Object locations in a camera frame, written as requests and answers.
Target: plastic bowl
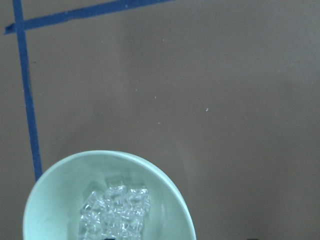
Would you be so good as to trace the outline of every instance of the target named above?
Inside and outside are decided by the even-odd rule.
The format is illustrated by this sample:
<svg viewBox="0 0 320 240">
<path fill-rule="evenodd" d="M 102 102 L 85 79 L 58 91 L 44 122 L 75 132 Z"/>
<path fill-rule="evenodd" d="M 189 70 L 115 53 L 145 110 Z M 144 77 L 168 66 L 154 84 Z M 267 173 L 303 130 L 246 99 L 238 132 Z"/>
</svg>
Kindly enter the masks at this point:
<svg viewBox="0 0 320 240">
<path fill-rule="evenodd" d="M 106 179 L 113 176 L 148 188 L 151 207 L 142 240 L 196 240 L 187 205 L 163 171 L 136 155 L 104 150 L 68 156 L 41 176 L 26 203 L 23 239 L 76 240 L 88 191 L 106 188 Z"/>
</svg>

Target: blue line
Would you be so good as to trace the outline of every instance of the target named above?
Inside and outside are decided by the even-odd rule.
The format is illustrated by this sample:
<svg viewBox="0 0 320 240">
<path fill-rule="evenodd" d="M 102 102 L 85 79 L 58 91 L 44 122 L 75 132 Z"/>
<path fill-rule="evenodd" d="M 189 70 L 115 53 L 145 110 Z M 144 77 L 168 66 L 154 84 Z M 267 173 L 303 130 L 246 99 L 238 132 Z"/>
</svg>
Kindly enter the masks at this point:
<svg viewBox="0 0 320 240">
<path fill-rule="evenodd" d="M 63 11 L 48 16 L 29 19 L 24 22 L 24 29 L 30 30 L 63 23 L 72 19 L 89 18 L 169 1 L 173 0 L 116 0 L 75 10 Z M 13 23 L 5 28 L 4 34 L 12 34 L 15 31 L 16 24 Z"/>
<path fill-rule="evenodd" d="M 33 170 L 35 180 L 37 181 L 42 175 L 42 166 L 37 134 L 36 117 L 34 110 L 34 102 L 32 99 L 30 84 L 29 84 L 29 59 L 27 50 L 27 40 L 24 26 L 24 16 L 22 10 L 21 0 L 12 0 L 16 36 L 18 41 L 20 65 L 22 73 L 23 91 L 24 91 L 24 102 L 26 110 L 26 118 L 29 128 L 29 138 L 32 152 Z"/>
</svg>

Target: pile of ice cubes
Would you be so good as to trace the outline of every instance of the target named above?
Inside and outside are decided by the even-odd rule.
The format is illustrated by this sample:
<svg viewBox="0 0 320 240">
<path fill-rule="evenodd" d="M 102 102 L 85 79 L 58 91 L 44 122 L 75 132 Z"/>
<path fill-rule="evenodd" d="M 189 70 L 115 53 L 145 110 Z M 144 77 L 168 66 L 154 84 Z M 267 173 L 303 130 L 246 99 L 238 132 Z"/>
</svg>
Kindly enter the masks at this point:
<svg viewBox="0 0 320 240">
<path fill-rule="evenodd" d="M 80 210 L 78 240 L 141 240 L 149 208 L 145 187 L 127 189 L 122 182 L 94 190 Z"/>
</svg>

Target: bowl rim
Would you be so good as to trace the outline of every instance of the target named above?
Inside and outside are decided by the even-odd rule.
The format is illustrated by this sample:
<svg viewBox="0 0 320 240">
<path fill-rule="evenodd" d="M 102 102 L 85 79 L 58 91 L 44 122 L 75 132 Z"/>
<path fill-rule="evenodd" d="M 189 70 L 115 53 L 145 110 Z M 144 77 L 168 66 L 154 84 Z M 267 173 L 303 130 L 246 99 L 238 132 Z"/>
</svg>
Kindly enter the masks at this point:
<svg viewBox="0 0 320 240">
<path fill-rule="evenodd" d="M 42 174 L 42 176 L 38 179 L 38 181 L 35 183 L 35 185 L 33 186 L 32 190 L 29 194 L 29 197 L 27 199 L 24 213 L 23 213 L 23 223 L 22 223 L 22 233 L 23 233 L 24 240 L 27 240 L 27 237 L 28 237 L 27 236 L 27 224 L 28 224 L 27 215 L 28 215 L 29 205 L 31 204 L 33 197 L 36 194 L 37 189 L 42 184 L 42 182 L 45 181 L 45 179 L 52 172 L 54 172 L 57 168 L 64 165 L 65 163 L 70 162 L 76 158 L 80 158 L 83 156 L 90 156 L 90 155 L 108 155 L 108 156 L 113 156 L 113 157 L 120 157 L 120 158 L 126 159 L 130 162 L 134 162 L 144 168 L 147 168 L 148 170 L 153 172 L 155 175 L 157 175 L 162 181 L 164 181 L 167 184 L 167 186 L 173 191 L 174 195 L 176 195 L 176 197 L 178 198 L 178 200 L 181 203 L 181 206 L 183 208 L 183 211 L 185 213 L 185 216 L 187 217 L 187 223 L 188 223 L 189 229 L 192 232 L 192 239 L 196 240 L 196 231 L 195 231 L 195 227 L 194 227 L 193 221 L 191 219 L 191 215 L 188 210 L 187 204 L 186 204 L 182 194 L 178 190 L 177 186 L 174 184 L 174 182 L 160 168 L 155 166 L 153 163 L 147 161 L 146 159 L 144 159 L 140 156 L 131 154 L 131 153 L 127 153 L 127 152 L 123 152 L 123 151 L 115 151 L 115 150 L 89 150 L 89 151 L 78 152 L 78 153 L 75 153 L 75 154 L 72 154 L 72 155 L 69 155 L 69 156 L 63 158 L 62 160 L 56 162 L 51 167 L 49 167 Z"/>
</svg>

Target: blue tape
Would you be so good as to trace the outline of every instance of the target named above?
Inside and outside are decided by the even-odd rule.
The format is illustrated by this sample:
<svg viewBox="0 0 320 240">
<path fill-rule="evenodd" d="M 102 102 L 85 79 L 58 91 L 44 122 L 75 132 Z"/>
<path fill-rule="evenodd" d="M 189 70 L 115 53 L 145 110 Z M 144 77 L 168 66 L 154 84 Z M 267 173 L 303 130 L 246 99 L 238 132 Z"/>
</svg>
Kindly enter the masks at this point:
<svg viewBox="0 0 320 240">
<path fill-rule="evenodd" d="M 84 8 L 79 8 L 75 10 L 59 12 L 48 16 L 29 19 L 24 22 L 24 29 L 30 30 L 63 23 L 72 19 L 89 18 L 169 1 L 173 0 L 117 0 Z M 15 31 L 16 24 L 13 23 L 5 28 L 4 34 L 12 34 Z"/>
<path fill-rule="evenodd" d="M 18 41 L 20 65 L 22 72 L 22 82 L 24 91 L 24 102 L 26 110 L 26 118 L 29 128 L 29 138 L 32 152 L 32 161 L 35 180 L 37 181 L 42 175 L 42 166 L 40 158 L 40 149 L 37 134 L 36 117 L 34 110 L 34 102 L 32 99 L 31 88 L 29 83 L 29 59 L 27 50 L 26 33 L 24 27 L 24 16 L 21 0 L 12 0 L 15 18 L 15 29 Z"/>
</svg>

